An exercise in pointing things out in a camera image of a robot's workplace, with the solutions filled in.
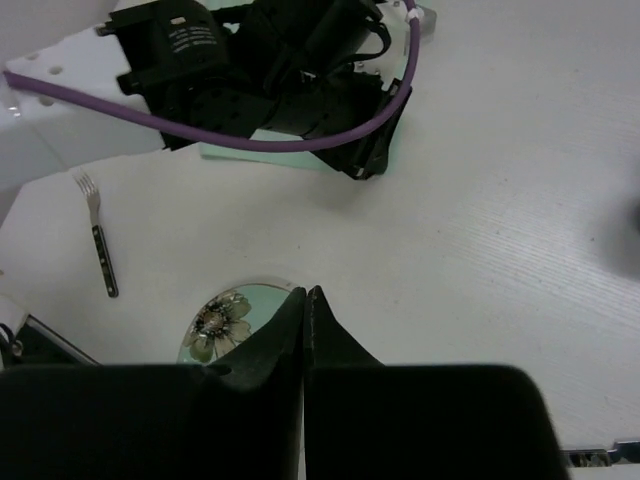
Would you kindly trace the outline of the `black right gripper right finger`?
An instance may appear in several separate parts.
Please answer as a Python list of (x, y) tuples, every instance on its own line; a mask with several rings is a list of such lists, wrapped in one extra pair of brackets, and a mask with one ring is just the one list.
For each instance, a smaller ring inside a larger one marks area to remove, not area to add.
[(391, 365), (337, 321), (320, 287), (303, 320), (310, 479), (564, 479), (546, 405), (522, 370)]

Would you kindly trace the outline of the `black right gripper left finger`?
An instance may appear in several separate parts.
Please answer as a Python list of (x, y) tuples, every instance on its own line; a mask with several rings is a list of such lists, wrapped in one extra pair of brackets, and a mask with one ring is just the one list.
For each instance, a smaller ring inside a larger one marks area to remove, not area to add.
[(5, 479), (294, 479), (301, 327), (294, 289), (208, 366), (38, 365), (1, 376)]

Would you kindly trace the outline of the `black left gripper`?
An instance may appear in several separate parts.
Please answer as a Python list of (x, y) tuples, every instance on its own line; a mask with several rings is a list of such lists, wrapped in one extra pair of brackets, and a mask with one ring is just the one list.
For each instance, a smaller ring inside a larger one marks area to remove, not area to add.
[(143, 99), (167, 149), (210, 133), (242, 149), (271, 130), (351, 179), (387, 171), (412, 87), (360, 70), (394, 44), (377, 1), (151, 1), (96, 32), (116, 39), (128, 65), (118, 86)]

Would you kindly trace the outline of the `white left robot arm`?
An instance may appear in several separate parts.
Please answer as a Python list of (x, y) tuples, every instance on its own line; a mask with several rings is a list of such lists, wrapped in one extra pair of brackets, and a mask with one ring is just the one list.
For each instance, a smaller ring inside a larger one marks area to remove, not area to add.
[(384, 173), (423, 23), (412, 1), (150, 1), (6, 63), (1, 184), (192, 144)]

